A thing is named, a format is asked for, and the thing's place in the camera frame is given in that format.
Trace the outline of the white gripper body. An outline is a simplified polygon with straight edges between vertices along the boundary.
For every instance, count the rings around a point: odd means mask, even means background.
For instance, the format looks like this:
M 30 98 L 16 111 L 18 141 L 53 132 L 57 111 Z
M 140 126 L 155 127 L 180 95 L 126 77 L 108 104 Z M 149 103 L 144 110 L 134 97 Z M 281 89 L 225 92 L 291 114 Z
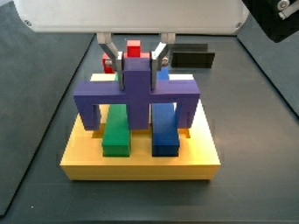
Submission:
M 232 35 L 248 17 L 241 0 L 13 0 L 34 32 Z

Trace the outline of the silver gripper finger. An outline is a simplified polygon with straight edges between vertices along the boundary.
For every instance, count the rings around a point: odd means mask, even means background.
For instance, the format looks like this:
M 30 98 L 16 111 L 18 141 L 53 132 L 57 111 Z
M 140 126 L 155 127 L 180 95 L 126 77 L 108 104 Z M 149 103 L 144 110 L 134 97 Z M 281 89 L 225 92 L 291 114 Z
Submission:
M 156 73 L 161 70 L 163 60 L 172 49 L 175 43 L 175 34 L 173 33 L 161 33 L 160 34 L 160 42 L 157 47 L 151 52 L 151 89 L 155 89 L 156 86 Z
M 97 33 L 97 44 L 101 47 L 104 53 L 112 61 L 112 68 L 117 75 L 118 88 L 124 89 L 122 81 L 122 53 L 117 50 L 113 41 L 112 34 L 108 32 Z

